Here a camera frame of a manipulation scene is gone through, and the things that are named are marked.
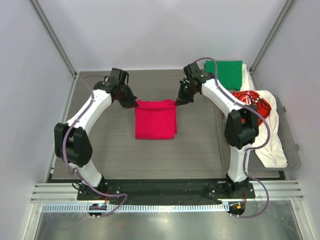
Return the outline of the pink t shirt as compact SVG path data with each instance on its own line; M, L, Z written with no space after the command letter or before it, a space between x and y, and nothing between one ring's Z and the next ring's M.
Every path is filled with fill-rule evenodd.
M172 99L138 100L135 113L135 138L138 140L170 140L178 132L177 106Z

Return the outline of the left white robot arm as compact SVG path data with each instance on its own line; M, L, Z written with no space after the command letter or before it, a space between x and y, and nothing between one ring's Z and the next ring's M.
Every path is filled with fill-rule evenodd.
M137 97L129 87L129 73L112 68L109 75L101 76L90 87L84 76L81 81L89 90L89 98L80 110L66 123L54 127L55 155L64 161L71 175L76 174L93 198L100 200L107 196L106 181L93 163L93 147L89 133L101 114L115 101L124 109L138 106Z

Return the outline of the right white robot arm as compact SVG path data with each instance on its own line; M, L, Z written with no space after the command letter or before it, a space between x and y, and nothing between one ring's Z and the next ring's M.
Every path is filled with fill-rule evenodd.
M210 99L226 117L224 137L230 146L230 164L225 177L225 191L231 198L242 198L249 186L249 177L245 173L245 153L259 135L259 118L252 112L254 105L244 106L235 96L226 90L218 78L211 72L203 72L196 62L183 68L185 78L181 80L175 105L186 105L194 101L194 95L200 93Z

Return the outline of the folded green t shirt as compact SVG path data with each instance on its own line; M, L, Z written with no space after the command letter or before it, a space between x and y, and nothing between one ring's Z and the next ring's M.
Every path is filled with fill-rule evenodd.
M241 60L218 60L216 63L217 79L223 87L230 91L240 91L242 86L243 62Z

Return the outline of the folded white t shirt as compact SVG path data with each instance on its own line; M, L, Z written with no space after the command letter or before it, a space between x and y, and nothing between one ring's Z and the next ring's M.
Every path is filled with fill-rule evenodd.
M246 64L242 64L242 84L240 91L254 91L255 87Z

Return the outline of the clear plastic bin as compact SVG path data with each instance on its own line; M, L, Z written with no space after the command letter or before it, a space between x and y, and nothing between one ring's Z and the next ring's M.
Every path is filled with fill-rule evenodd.
M240 91L233 95L245 104L254 104L270 128L266 146L250 153L250 171L295 171L301 166L296 146L286 116L278 97L265 90Z

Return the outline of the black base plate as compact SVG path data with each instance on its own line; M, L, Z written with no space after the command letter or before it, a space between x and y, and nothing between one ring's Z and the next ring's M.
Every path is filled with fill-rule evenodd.
M223 178L107 179L104 192L127 194L127 205L201 205L256 197L252 183L233 186Z

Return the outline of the right aluminium frame post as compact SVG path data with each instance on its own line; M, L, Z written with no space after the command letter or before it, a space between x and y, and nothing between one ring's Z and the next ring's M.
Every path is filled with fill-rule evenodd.
M249 72L253 75L255 70L257 69L258 65L264 58L268 48L271 46L273 40L277 36L278 32L280 31L283 23L285 22L287 16L289 15L290 11L292 10L293 6L295 5L296 0L286 0L283 7L281 8L275 22L273 23L270 31L268 32L267 37L265 38L252 66L249 68Z

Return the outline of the aluminium frame post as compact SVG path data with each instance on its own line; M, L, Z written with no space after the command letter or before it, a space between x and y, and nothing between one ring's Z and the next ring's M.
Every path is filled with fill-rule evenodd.
M271 46L273 40L277 36L278 32L280 31L283 23L285 22L287 16L289 15L290 11L292 10L293 6L295 5L296 0L286 0L283 7L281 8L275 22L273 23L270 31L268 32L267 37L265 38L252 66L249 68L249 72L253 75L255 70L257 69L258 65L264 58L268 48Z
M58 54L60 55L61 59L63 60L65 66L67 67L68 71L71 73L72 77L75 79L77 77L77 71L73 67L67 53L65 52L58 36L56 35L52 25L50 24L43 8L41 7L40 3L37 0L28 0L32 8L34 9L39 21L41 22L42 26L44 27L47 35L51 39L54 47L56 48Z

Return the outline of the left aluminium frame post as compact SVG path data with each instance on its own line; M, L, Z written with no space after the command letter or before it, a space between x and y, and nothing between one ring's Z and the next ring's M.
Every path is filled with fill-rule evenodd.
M58 36L56 35L52 25L50 24L43 8L41 7L40 3L37 0L28 0L32 8L34 9L39 21L41 22L42 26L44 27L47 35L51 39L54 47L56 48L58 54L60 55L61 59L63 60L65 66L67 67L68 71L71 73L72 77L75 79L77 77L77 71L73 67L67 53L65 52Z

